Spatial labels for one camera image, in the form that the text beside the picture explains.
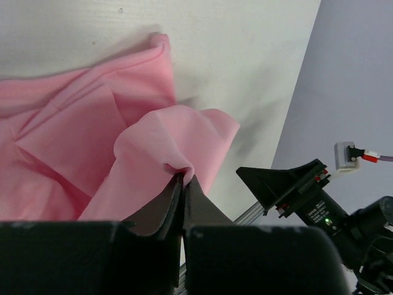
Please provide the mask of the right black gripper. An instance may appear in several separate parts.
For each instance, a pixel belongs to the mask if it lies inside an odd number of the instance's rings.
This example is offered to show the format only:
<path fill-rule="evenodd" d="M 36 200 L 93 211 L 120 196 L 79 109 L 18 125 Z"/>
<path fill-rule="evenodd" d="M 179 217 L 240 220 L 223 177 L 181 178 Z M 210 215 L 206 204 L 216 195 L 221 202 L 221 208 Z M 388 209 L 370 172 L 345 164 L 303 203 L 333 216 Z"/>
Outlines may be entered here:
<path fill-rule="evenodd" d="M 295 214 L 307 226 L 318 227 L 329 236 L 339 231 L 349 216 L 324 190 L 332 175 L 318 159 L 288 170 L 240 167 L 236 174 L 264 215 L 272 208 L 281 218 Z"/>

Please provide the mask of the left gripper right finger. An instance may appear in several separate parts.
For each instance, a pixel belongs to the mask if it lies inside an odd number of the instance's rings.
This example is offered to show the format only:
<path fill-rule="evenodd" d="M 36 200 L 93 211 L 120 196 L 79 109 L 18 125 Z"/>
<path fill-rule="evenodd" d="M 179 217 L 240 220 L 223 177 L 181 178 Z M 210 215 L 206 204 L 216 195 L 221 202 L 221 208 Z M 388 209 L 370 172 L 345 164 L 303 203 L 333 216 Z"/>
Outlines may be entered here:
<path fill-rule="evenodd" d="M 197 178 L 185 188 L 184 246 L 188 294 L 350 294 L 339 255 L 309 227 L 208 223 Z"/>

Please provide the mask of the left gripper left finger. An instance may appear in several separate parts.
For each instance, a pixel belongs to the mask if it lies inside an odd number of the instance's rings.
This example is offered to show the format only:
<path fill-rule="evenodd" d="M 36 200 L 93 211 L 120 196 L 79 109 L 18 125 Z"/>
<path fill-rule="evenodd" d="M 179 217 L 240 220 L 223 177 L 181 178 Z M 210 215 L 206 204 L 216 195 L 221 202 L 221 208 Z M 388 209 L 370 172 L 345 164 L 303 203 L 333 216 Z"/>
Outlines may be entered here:
<path fill-rule="evenodd" d="M 172 294 L 183 176 L 123 221 L 1 223 L 2 294 Z"/>

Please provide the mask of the pink t-shirt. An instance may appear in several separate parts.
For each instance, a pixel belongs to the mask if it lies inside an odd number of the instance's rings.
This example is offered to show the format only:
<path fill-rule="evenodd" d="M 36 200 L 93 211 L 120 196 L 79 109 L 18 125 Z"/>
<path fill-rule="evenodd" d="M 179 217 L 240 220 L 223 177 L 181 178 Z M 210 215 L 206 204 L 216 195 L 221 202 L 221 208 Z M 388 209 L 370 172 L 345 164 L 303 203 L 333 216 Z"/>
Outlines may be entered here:
<path fill-rule="evenodd" d="M 239 129 L 179 104 L 171 47 L 39 79 L 1 82 L 1 219 L 123 220 L 172 175 L 208 192 Z"/>

